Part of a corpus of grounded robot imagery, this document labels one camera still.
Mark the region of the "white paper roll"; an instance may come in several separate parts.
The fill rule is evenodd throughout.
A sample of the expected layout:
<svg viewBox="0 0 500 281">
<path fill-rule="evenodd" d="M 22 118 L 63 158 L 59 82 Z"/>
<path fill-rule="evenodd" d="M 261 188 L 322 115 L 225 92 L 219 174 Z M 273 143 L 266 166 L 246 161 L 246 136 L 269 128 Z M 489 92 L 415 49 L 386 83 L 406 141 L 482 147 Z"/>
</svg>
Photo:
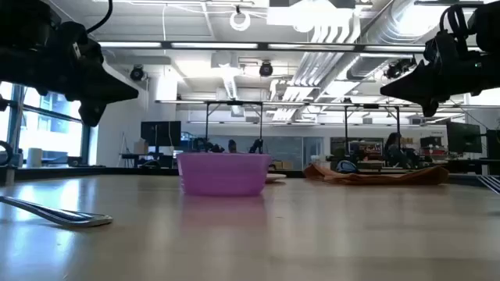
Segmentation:
<svg viewBox="0 0 500 281">
<path fill-rule="evenodd" d="M 42 156 L 43 150 L 41 148 L 29 148 L 27 152 L 27 168 L 41 168 Z"/>
</svg>

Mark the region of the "orange cloth napkin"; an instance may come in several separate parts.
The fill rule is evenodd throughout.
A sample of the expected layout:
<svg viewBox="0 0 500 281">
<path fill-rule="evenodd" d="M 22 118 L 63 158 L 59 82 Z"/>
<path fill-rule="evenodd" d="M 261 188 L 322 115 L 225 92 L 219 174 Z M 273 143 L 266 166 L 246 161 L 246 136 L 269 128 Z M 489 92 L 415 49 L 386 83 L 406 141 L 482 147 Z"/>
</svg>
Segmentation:
<svg viewBox="0 0 500 281">
<path fill-rule="evenodd" d="M 310 164 L 303 173 L 309 180 L 351 186 L 436 186 L 447 181 L 449 177 L 449 171 L 441 166 L 404 174 L 364 175 L 339 173 L 316 164 Z"/>
</svg>

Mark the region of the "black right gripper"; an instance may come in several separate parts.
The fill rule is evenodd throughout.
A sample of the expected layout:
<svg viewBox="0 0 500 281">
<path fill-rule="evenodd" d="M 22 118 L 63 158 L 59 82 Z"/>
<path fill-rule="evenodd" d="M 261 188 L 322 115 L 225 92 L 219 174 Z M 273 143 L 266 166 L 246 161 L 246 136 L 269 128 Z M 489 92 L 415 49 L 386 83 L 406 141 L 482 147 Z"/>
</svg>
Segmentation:
<svg viewBox="0 0 500 281">
<path fill-rule="evenodd" d="M 426 43 L 424 58 L 428 63 L 420 60 L 411 73 L 383 86 L 380 94 L 420 104 L 423 116 L 433 117 L 439 107 L 433 96 L 479 95 L 500 87 L 500 48 L 470 51 L 465 39 L 443 30 Z"/>
</svg>

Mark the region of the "black monitor on stand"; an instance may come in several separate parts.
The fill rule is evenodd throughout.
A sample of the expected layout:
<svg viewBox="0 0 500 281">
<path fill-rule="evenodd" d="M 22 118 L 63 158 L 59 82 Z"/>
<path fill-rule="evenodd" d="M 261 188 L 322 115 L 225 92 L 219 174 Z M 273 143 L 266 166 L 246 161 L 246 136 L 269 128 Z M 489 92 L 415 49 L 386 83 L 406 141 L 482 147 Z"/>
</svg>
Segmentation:
<svg viewBox="0 0 500 281">
<path fill-rule="evenodd" d="M 146 121 L 141 123 L 141 138 L 159 153 L 160 147 L 178 147 L 181 142 L 180 121 Z"/>
</svg>

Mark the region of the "black metal station frame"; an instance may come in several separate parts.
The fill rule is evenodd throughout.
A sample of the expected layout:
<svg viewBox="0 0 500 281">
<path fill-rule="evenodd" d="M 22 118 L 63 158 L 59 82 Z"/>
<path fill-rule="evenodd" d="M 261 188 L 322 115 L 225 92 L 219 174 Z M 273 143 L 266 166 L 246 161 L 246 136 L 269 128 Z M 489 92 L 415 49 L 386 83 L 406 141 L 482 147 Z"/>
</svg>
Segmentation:
<svg viewBox="0 0 500 281">
<path fill-rule="evenodd" d="M 263 101 L 242 101 L 242 100 L 224 100 L 224 101 L 204 101 L 206 104 L 206 109 L 205 109 L 205 136 L 204 136 L 204 142 L 208 143 L 209 142 L 209 116 L 213 111 L 215 111 L 217 108 L 219 108 L 220 105 L 237 105 L 237 106 L 243 106 L 243 105 L 258 105 L 260 107 L 260 111 L 257 112 L 257 115 L 259 116 L 259 142 L 260 145 L 257 146 L 257 150 L 260 154 L 263 153 Z M 216 105 L 213 111 L 211 111 L 210 105 Z"/>
<path fill-rule="evenodd" d="M 396 120 L 396 130 L 398 134 L 401 134 L 401 123 L 400 123 L 400 106 L 397 105 L 380 105 L 380 104 L 375 104 L 375 103 L 369 103 L 369 104 L 360 104 L 360 103 L 354 103 L 351 105 L 352 107 L 355 107 L 356 109 L 369 109 L 369 110 L 374 110 L 374 109 L 384 109 L 390 116 L 392 116 Z M 348 109 L 351 107 L 350 105 L 345 104 L 344 105 L 344 128 L 345 128 L 345 157 L 348 157 L 350 155 L 350 150 L 349 150 L 349 140 L 348 140 Z"/>
</svg>

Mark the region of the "black monitor at edge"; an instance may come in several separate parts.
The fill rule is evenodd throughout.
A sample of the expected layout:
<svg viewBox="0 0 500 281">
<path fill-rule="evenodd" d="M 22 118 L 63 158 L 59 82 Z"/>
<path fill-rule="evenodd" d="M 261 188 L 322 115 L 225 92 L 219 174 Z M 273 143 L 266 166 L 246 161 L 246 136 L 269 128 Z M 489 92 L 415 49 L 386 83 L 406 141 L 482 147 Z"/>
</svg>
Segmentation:
<svg viewBox="0 0 500 281">
<path fill-rule="evenodd" d="M 487 130 L 487 157 L 500 160 L 500 130 Z"/>
</svg>

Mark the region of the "large black desk monitor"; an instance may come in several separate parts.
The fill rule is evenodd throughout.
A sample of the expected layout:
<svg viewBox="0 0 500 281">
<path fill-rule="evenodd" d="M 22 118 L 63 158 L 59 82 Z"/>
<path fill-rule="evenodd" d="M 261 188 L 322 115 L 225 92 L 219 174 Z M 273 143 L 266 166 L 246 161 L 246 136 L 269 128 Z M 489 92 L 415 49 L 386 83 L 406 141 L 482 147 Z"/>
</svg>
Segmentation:
<svg viewBox="0 0 500 281">
<path fill-rule="evenodd" d="M 478 125 L 446 123 L 448 150 L 455 153 L 481 153 L 481 131 Z"/>
</svg>

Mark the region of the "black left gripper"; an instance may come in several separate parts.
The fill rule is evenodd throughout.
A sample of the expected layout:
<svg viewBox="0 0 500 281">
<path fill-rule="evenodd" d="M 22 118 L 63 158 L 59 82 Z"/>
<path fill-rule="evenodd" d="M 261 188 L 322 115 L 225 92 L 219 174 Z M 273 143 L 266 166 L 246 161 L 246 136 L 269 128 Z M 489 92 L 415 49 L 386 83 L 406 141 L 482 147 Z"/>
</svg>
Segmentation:
<svg viewBox="0 0 500 281">
<path fill-rule="evenodd" d="M 138 97 L 134 87 L 105 71 L 101 45 L 80 23 L 67 21 L 42 27 L 37 50 L 49 73 L 48 88 L 81 102 L 78 112 L 86 126 L 97 126 L 106 105 Z"/>
</svg>

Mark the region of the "blue white round object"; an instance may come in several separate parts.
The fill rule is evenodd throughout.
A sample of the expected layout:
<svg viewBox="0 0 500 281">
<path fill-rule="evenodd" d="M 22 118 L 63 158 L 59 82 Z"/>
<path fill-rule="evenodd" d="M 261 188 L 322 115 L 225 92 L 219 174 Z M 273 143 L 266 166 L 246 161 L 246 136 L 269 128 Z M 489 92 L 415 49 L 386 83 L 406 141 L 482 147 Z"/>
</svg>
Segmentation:
<svg viewBox="0 0 500 281">
<path fill-rule="evenodd" d="M 355 163 L 350 162 L 349 160 L 341 160 L 337 163 L 336 171 L 338 173 L 357 173 L 359 170 Z"/>
</svg>

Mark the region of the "black overhead frame beam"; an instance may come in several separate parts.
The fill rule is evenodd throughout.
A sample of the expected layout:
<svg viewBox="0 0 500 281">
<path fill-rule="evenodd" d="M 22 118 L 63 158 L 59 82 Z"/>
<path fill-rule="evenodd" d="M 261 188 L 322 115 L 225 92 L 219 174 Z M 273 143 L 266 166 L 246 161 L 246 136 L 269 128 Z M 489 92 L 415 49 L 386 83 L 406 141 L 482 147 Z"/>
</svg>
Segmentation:
<svg viewBox="0 0 500 281">
<path fill-rule="evenodd" d="M 421 44 L 338 44 L 338 43 L 273 43 L 223 41 L 101 41 L 105 49 L 147 50 L 227 50 L 261 52 L 353 52 L 353 53 L 423 53 Z"/>
</svg>

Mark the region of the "person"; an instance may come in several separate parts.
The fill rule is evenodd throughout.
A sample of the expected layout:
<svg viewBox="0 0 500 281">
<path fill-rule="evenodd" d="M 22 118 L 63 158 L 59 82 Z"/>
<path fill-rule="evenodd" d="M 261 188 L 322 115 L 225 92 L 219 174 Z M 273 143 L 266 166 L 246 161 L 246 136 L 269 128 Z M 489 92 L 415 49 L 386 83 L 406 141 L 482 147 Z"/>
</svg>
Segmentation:
<svg viewBox="0 0 500 281">
<path fill-rule="evenodd" d="M 419 160 L 413 148 L 401 145 L 401 134 L 390 133 L 384 145 L 384 159 L 390 166 L 403 169 L 415 169 Z"/>
</svg>

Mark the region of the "pink plastic bowl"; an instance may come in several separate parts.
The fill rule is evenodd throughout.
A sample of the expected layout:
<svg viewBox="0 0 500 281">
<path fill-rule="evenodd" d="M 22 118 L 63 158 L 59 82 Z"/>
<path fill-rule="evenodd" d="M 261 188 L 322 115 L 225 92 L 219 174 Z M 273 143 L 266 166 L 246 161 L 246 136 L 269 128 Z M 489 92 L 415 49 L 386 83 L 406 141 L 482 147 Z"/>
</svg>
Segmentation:
<svg viewBox="0 0 500 281">
<path fill-rule="evenodd" d="M 183 152 L 177 156 L 180 187 L 194 196 L 258 196 L 270 163 L 266 154 Z"/>
</svg>

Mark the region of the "dark window frame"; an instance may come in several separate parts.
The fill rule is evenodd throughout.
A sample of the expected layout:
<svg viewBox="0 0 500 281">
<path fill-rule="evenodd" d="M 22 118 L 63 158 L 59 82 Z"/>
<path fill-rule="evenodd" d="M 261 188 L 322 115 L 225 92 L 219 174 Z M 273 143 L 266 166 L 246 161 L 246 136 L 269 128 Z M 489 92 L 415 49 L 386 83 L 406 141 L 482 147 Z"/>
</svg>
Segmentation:
<svg viewBox="0 0 500 281">
<path fill-rule="evenodd" d="M 8 102 L 0 110 L 0 141 L 12 147 L 11 165 L 26 168 L 29 148 L 43 150 L 42 167 L 88 163 L 90 127 L 79 117 L 80 102 L 8 82 L 0 82 L 0 98 Z"/>
</svg>

